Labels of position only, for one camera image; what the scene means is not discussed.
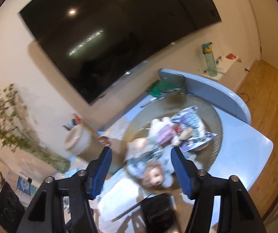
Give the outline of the striped white snack bag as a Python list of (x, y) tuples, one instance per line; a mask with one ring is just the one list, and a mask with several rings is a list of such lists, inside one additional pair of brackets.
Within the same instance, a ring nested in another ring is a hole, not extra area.
[(182, 153), (200, 151), (217, 137), (217, 134), (207, 130), (204, 122), (197, 114), (198, 107), (192, 106), (178, 111), (171, 117), (171, 123), (178, 124), (181, 131), (178, 133), (179, 148)]

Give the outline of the checked hair bow clip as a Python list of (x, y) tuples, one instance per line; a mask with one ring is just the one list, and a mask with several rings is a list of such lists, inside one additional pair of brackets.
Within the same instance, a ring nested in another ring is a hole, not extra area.
[(146, 189), (170, 189), (174, 182), (172, 146), (163, 147), (148, 138), (127, 143), (126, 171)]

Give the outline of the purple tissue pack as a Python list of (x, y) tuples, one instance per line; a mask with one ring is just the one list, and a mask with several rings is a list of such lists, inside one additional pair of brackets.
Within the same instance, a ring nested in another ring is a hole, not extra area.
[(156, 134), (156, 138), (155, 141), (158, 145), (163, 145), (163, 144), (171, 144), (172, 143), (172, 139), (177, 135), (175, 129), (167, 124), (165, 125), (163, 128), (161, 128), (157, 134)]

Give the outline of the white fluffy plush toy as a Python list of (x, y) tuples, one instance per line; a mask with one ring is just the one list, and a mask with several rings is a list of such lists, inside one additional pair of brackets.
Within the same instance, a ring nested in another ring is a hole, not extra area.
[(150, 125), (150, 132), (157, 133), (159, 132), (164, 126), (170, 125), (171, 119), (169, 117), (163, 117), (162, 119), (153, 119)]

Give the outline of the stack of books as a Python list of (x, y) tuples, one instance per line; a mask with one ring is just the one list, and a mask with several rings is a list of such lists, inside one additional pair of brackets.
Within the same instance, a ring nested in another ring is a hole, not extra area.
[(27, 208), (34, 198), (37, 188), (33, 186), (27, 179), (24, 179), (16, 173), (9, 172), (5, 178), (14, 193), (18, 196), (20, 203)]

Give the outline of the grey round basket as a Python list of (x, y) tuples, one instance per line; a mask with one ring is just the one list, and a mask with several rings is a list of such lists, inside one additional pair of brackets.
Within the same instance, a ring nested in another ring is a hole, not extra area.
[[(186, 159), (192, 160), (199, 169), (209, 170), (211, 165), (215, 162), (216, 157), (218, 156), (218, 153), (220, 151), (220, 147), (222, 145), (222, 140), (223, 140), (222, 122), (216, 110), (212, 107), (211, 104), (209, 104), (208, 102), (206, 102), (201, 98), (194, 97), (194, 96), (188, 96), (188, 95), (170, 96), (161, 99), (155, 102), (154, 104), (147, 106), (142, 111), (140, 111), (130, 122), (130, 125), (128, 126), (124, 134), (123, 141), (125, 142), (126, 151), (127, 151), (127, 143), (130, 143), (133, 140), (138, 138), (148, 138), (151, 142), (156, 143), (155, 136), (157, 133), (151, 133), (149, 131), (151, 121), (153, 119), (156, 118), (162, 119), (163, 117), (171, 118), (178, 111), (192, 106), (198, 107), (197, 114), (204, 122), (207, 130), (211, 133), (217, 134), (217, 137), (211, 140), (208, 143), (206, 148), (200, 151), (187, 151), (184, 152), (183, 155), (186, 157)], [(171, 123), (170, 125), (175, 129), (176, 133), (181, 131), (178, 124)], [(177, 133), (177, 135), (172, 139), (171, 144), (163, 144), (162, 146), (166, 147), (171, 145), (173, 148), (175, 146), (179, 148), (179, 144), (180, 141), (178, 139), (178, 133)], [(172, 191), (179, 188), (175, 172), (174, 172), (174, 179), (175, 182), (170, 189), (158, 190), (158, 189), (146, 189), (143, 186), (142, 187), (145, 190), (154, 193), (162, 192), (162, 191)]]

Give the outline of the tan cylinder canister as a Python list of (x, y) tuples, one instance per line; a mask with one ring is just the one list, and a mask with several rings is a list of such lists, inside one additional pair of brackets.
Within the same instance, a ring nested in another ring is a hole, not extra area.
[(92, 132), (82, 124), (74, 126), (64, 140), (65, 149), (86, 162), (97, 159), (105, 147)]

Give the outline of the glass vase with plants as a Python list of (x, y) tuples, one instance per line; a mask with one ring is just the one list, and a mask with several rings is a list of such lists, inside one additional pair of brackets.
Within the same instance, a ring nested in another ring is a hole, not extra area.
[(38, 134), (28, 122), (27, 106), (14, 84), (0, 90), (0, 142), (13, 153), (25, 151), (60, 173), (70, 168), (70, 161), (40, 142)]

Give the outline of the pens in holder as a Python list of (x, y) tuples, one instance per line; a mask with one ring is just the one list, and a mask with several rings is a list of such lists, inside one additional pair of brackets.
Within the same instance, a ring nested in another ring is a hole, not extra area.
[(65, 128), (67, 131), (70, 131), (81, 122), (81, 117), (78, 114), (74, 113), (72, 119), (67, 124), (64, 124), (62, 127)]

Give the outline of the green water bottle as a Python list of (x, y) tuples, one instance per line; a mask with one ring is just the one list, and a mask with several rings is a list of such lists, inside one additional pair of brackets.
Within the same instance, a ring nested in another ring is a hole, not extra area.
[(212, 42), (208, 42), (205, 44), (202, 44), (202, 53), (204, 55), (206, 65), (207, 65), (207, 72), (209, 76), (215, 77), (218, 74), (216, 64), (215, 64), (215, 58), (213, 55), (213, 50), (212, 50)]

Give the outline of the green glass bowl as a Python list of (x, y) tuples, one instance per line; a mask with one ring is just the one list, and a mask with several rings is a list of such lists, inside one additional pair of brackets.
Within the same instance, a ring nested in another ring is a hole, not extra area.
[(186, 78), (181, 74), (169, 74), (161, 76), (158, 89), (164, 94), (181, 91), (185, 86), (185, 82)]

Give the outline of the white side shelf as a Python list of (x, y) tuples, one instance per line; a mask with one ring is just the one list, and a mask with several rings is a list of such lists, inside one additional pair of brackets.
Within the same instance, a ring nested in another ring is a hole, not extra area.
[(210, 76), (208, 72), (204, 72), (202, 73), (202, 77), (218, 82), (226, 75), (226, 73), (235, 63), (242, 63), (242, 60), (235, 54), (228, 53), (223, 56), (220, 56), (215, 63), (217, 75)]

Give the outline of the black wall television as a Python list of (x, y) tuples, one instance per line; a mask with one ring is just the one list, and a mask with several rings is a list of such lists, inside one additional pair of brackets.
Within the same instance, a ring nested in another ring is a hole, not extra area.
[(20, 15), (89, 104), (150, 56), (221, 20), (213, 0), (32, 0)]

